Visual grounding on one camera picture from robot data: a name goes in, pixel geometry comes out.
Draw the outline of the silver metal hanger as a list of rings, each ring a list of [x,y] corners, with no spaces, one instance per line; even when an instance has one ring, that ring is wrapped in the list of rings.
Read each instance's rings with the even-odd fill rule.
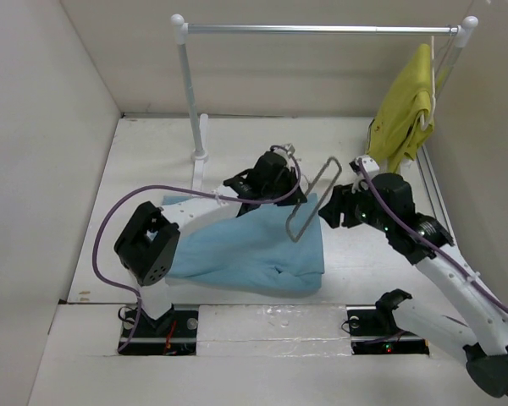
[[[307,215],[305,221],[301,224],[301,226],[297,229],[295,232],[293,229],[293,221],[295,220],[297,214],[301,211],[301,207],[303,206],[303,203],[297,203],[294,208],[292,209],[291,213],[288,215],[285,221],[285,231],[287,233],[287,236],[290,238],[290,240],[293,243],[298,243],[302,236],[304,235],[305,231],[308,229],[314,218],[318,215],[318,211],[322,208],[323,202],[329,197],[329,194],[332,190],[332,188],[336,185],[337,180],[339,179],[340,175],[342,174],[343,168],[339,160],[335,156],[329,156],[326,160],[326,162],[320,167],[318,170],[316,176],[307,183],[307,188],[305,195],[309,196],[311,192],[316,188],[319,181],[322,179],[325,172],[332,166],[335,165],[336,172],[334,176],[329,181],[326,189],[323,191],[321,196],[317,199],[316,205],[311,209],[309,214]]]

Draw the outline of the light blue trousers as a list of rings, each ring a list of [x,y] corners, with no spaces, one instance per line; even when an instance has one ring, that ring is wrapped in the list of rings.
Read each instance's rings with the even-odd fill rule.
[[[166,278],[256,294],[316,293],[324,274],[320,220],[295,243],[285,230],[291,211],[264,205],[182,237]]]

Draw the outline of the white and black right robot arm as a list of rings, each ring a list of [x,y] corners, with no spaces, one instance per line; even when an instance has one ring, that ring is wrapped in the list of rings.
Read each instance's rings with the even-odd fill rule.
[[[435,218],[417,212],[411,186],[400,175],[382,173],[337,185],[318,214],[331,228],[368,225],[381,231],[464,320],[432,312],[408,292],[394,289],[375,304],[379,330],[401,329],[426,338],[464,364],[489,396],[508,395],[508,307],[466,265],[450,233]]]

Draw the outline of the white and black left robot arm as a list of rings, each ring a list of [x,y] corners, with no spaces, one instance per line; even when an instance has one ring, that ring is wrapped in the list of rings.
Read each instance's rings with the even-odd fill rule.
[[[140,204],[114,244],[121,264],[141,288],[170,272],[181,240],[214,223],[256,211],[263,206],[297,206],[307,202],[301,170],[291,144],[274,145],[254,167],[222,182],[209,196],[166,206]]]

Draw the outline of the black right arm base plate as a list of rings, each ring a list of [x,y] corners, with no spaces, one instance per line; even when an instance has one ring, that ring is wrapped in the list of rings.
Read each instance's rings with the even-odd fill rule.
[[[340,328],[351,338],[353,355],[430,355],[428,342],[396,325],[393,311],[412,296],[402,289],[384,293],[375,304],[350,304]]]

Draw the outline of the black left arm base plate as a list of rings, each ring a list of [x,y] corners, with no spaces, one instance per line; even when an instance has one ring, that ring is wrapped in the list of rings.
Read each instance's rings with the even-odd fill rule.
[[[190,356],[196,354],[199,308],[172,306],[158,319],[141,310],[135,324],[137,309],[119,309],[122,322],[118,354],[126,356]]]

